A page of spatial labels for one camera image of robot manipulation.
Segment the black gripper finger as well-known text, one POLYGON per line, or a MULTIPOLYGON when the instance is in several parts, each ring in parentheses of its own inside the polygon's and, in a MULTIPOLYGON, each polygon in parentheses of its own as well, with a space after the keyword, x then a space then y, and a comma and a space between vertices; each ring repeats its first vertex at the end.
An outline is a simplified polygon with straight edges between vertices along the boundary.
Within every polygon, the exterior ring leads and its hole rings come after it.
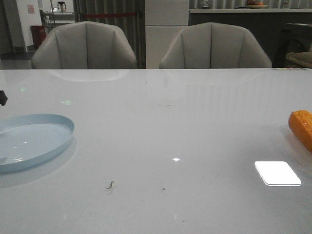
POLYGON ((7 95, 5 94, 5 92, 3 90, 0 90, 0 105, 4 106, 6 105, 8 100, 7 95))

